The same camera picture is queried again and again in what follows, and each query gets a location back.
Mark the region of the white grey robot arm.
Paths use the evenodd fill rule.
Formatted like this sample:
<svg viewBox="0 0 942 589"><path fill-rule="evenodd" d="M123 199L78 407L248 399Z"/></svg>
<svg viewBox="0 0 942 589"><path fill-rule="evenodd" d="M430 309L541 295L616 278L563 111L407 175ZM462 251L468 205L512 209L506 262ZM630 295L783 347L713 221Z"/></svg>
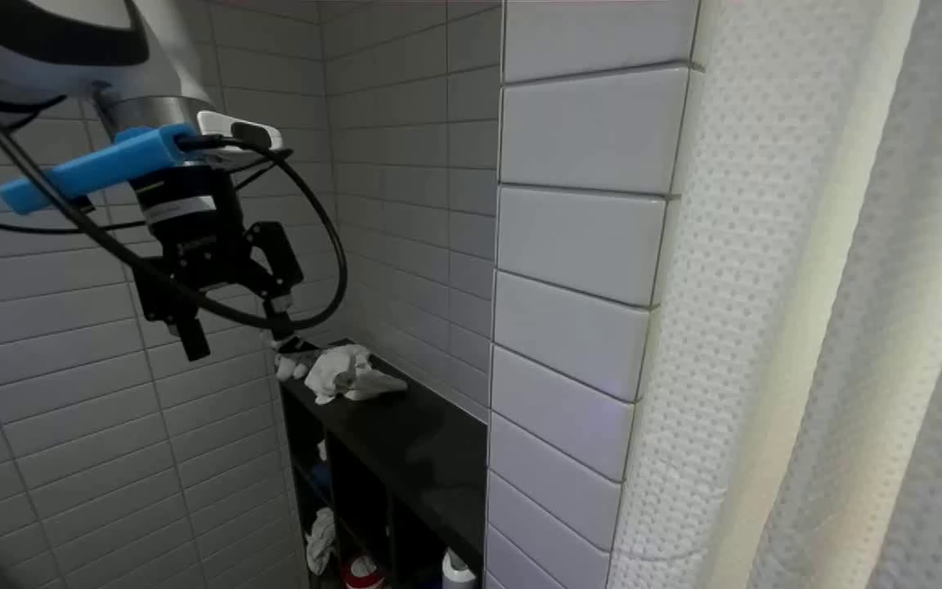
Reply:
<svg viewBox="0 0 942 589"><path fill-rule="evenodd" d="M106 144L42 168L18 131L69 97L95 107ZM243 217L237 185L240 169L278 163L285 137L212 103L182 0L0 0L0 151L19 168L0 185L7 209L56 209L123 262L141 311L194 361L225 283L259 297L230 311L237 324L293 327L285 297L300 266L281 225Z"/></svg>

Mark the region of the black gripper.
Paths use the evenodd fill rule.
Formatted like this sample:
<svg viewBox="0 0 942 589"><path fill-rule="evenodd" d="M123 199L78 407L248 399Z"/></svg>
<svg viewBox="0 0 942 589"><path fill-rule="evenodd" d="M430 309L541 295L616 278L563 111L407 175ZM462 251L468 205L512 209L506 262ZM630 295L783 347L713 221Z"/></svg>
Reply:
<svg viewBox="0 0 942 589"><path fill-rule="evenodd" d="M281 221L243 225L225 169L178 168L133 181L133 193L151 235L160 243L160 257L133 274L138 301L145 316L163 324L190 361L204 361L208 339L199 309L181 295L170 274L190 288L217 288L240 273L244 255L243 283L259 295L270 333L275 339L293 333L288 305L290 288L303 282L300 262Z"/></svg>

